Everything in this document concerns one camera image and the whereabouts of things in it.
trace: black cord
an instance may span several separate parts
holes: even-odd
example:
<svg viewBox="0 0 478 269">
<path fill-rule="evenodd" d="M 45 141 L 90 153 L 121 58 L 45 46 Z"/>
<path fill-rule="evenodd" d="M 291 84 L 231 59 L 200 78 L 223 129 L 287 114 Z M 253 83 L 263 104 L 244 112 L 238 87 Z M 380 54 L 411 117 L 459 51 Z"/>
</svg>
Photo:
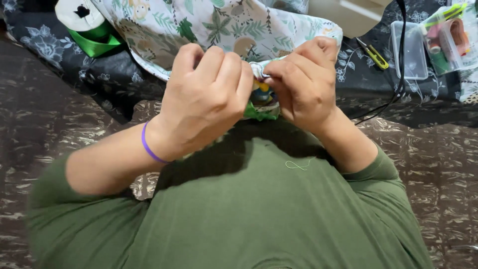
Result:
<svg viewBox="0 0 478 269">
<path fill-rule="evenodd" d="M 402 27 L 402 34 L 400 36 L 400 45 L 399 45 L 399 52 L 398 52 L 398 65 L 400 67 L 400 82 L 398 83 L 398 87 L 397 89 L 393 89 L 393 95 L 392 95 L 392 98 L 390 99 L 390 101 L 388 101 L 388 103 L 384 104 L 384 105 L 381 105 L 379 107 L 376 107 L 370 111 L 368 111 L 367 113 L 361 115 L 361 116 L 358 116 L 358 117 L 354 117 L 352 118 L 351 120 L 355 120 L 355 119 L 358 119 L 358 118 L 363 118 L 363 117 L 366 117 L 368 115 L 370 115 L 371 113 L 381 109 L 380 111 L 378 111 L 375 115 L 371 116 L 371 117 L 368 117 L 366 119 L 363 119 L 359 122 L 357 122 L 355 125 L 359 125 L 361 124 L 362 122 L 365 122 L 365 121 L 368 121 L 370 119 L 373 119 L 377 116 L 379 116 L 381 113 L 383 113 L 391 104 L 395 103 L 396 101 L 398 101 L 398 99 L 400 99 L 400 97 L 398 96 L 398 94 L 400 94 L 400 96 L 402 95 L 402 93 L 405 93 L 405 65 L 404 65 L 404 62 L 403 62 L 403 46 L 404 46 L 404 40 L 405 40 L 405 25 L 406 25 L 406 20 L 407 20 L 407 11 L 405 9 L 405 1 L 404 0 L 395 0 L 400 8 L 400 11 L 402 12 L 402 17 L 403 17 L 403 27 Z"/>
</svg>

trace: dark floral fabric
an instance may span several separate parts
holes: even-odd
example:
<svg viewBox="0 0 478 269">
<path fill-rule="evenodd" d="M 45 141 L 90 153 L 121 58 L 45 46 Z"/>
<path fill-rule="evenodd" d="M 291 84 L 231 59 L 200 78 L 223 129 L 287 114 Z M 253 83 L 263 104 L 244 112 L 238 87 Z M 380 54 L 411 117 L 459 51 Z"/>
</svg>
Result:
<svg viewBox="0 0 478 269">
<path fill-rule="evenodd" d="M 141 100 L 161 100 L 165 82 L 142 69 L 127 47 L 100 58 L 90 58 L 72 40 L 54 13 L 55 1 L 0 0 L 8 31 L 20 44 L 44 61 L 63 81 L 90 95 L 120 123 L 131 120 L 134 105 Z M 446 4 L 445 0 L 406 0 L 408 22 L 421 22 Z M 389 102 L 397 89 L 390 24 L 401 21 L 393 1 L 382 21 L 362 39 L 370 42 L 390 64 L 385 71 L 359 48 L 355 39 L 344 38 L 336 65 L 337 104 L 350 117 L 363 115 Z M 406 92 L 381 117 L 410 127 L 454 123 L 478 126 L 474 104 L 458 102 L 457 72 L 437 76 L 428 69 L 426 80 L 406 81 Z"/>
</svg>

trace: right hand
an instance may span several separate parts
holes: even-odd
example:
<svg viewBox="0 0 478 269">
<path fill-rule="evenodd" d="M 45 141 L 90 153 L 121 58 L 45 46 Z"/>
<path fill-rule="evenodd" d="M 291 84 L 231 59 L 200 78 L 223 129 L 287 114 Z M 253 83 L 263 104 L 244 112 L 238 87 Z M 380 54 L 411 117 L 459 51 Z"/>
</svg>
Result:
<svg viewBox="0 0 478 269">
<path fill-rule="evenodd" d="M 161 113 L 146 129 L 147 143 L 157 145 L 150 146 L 152 151 L 172 161 L 223 135 L 242 118 L 253 80 L 250 65 L 233 52 L 224 54 L 213 46 L 204 53 L 197 44 L 182 46 L 174 59 Z"/>
<path fill-rule="evenodd" d="M 335 105 L 335 39 L 318 36 L 264 68 L 264 82 L 277 94 L 285 119 L 316 134 L 338 108 Z"/>
</svg>

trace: purple hair tie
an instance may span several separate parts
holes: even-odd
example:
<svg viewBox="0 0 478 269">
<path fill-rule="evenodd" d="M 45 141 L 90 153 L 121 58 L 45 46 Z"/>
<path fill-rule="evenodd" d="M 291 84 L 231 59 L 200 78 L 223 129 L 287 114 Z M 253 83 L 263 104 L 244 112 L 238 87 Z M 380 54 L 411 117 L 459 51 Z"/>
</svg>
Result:
<svg viewBox="0 0 478 269">
<path fill-rule="evenodd" d="M 146 133 L 146 126 L 148 125 L 148 122 L 149 122 L 149 121 L 147 121 L 147 122 L 144 124 L 143 132 L 141 133 L 141 141 L 143 142 L 143 147 L 144 147 L 144 149 L 146 150 L 146 152 L 147 152 L 155 161 L 168 164 L 168 163 L 169 163 L 168 161 L 165 161 L 165 160 L 159 158 L 158 156 L 156 156 L 156 154 L 154 154 L 154 152 L 151 151 L 151 149 L 149 148 L 148 144 L 146 143 L 145 133 Z"/>
</svg>

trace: yellow thread snips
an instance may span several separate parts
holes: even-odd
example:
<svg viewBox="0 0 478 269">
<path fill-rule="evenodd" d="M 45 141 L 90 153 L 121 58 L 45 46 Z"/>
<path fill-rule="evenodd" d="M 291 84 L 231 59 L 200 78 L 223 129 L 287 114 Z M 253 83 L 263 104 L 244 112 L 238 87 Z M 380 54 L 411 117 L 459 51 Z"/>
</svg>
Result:
<svg viewBox="0 0 478 269">
<path fill-rule="evenodd" d="M 385 59 L 378 53 L 378 51 L 372 47 L 372 45 L 367 45 L 365 44 L 360 38 L 356 38 L 358 41 L 358 44 L 367 52 L 367 54 L 370 56 L 370 58 L 373 60 L 373 62 L 380 67 L 380 69 L 385 70 L 388 68 L 388 63 L 385 61 Z"/>
</svg>

